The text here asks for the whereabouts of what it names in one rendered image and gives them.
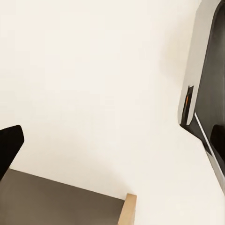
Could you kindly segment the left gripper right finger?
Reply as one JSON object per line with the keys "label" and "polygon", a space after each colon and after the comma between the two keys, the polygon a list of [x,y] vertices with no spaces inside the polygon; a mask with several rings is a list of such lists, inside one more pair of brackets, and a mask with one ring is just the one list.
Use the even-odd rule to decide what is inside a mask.
{"label": "left gripper right finger", "polygon": [[214,145],[216,151],[225,162],[225,127],[221,125],[214,125],[210,142]]}

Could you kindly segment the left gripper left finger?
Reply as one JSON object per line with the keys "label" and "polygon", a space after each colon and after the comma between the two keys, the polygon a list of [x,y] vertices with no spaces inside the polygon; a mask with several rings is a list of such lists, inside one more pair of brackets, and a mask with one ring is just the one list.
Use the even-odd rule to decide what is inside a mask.
{"label": "left gripper left finger", "polygon": [[0,181],[24,144],[21,125],[0,130]]}

